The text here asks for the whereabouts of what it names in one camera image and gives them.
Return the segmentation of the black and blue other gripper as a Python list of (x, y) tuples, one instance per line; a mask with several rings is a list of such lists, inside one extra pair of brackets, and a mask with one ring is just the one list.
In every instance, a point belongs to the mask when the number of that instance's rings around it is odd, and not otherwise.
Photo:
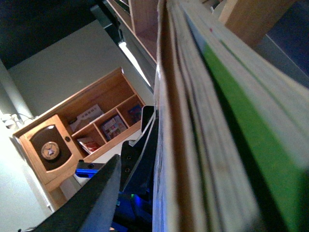
[(112, 225), (129, 232), (152, 230), (154, 161), (158, 112), (142, 110), (142, 132), (122, 144), (121, 154), (103, 163), (79, 161), (75, 173), (87, 183), (62, 207), (28, 232), (108, 232)]

